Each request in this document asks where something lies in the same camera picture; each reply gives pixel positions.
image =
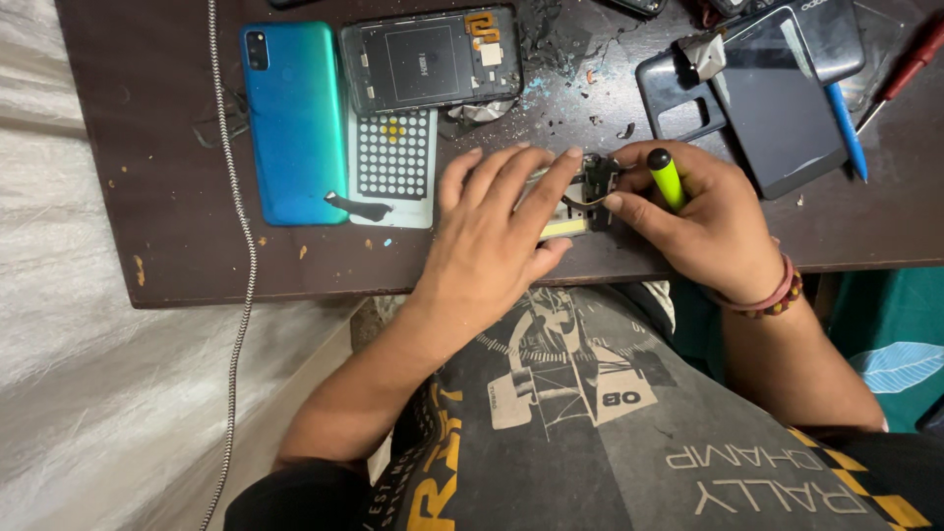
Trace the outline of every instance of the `black and white dot pattern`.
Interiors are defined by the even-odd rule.
[[[428,113],[361,118],[358,191],[366,197],[419,200],[427,196]]]

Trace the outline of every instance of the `teal fabric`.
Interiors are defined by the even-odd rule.
[[[701,287],[687,279],[673,280],[669,296],[675,306],[676,352],[692,367],[724,385],[721,311]]]
[[[897,342],[944,346],[944,268],[843,275],[829,337],[846,358]],[[898,393],[876,394],[892,432],[915,422],[944,395],[944,370]]]

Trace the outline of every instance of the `fingernail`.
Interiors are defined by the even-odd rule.
[[[623,208],[623,198],[610,194],[603,199],[603,206],[606,207],[606,210],[610,212],[616,212]]]

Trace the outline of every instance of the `blue-green smartphone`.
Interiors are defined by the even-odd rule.
[[[334,34],[323,22],[240,31],[262,216],[270,225],[335,225],[347,212],[347,170]]]

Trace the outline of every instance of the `oppo logo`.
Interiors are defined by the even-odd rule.
[[[809,4],[803,4],[803,7],[801,8],[801,10],[806,11],[809,8],[815,8],[819,4],[825,4],[828,1],[829,0],[813,0]]]

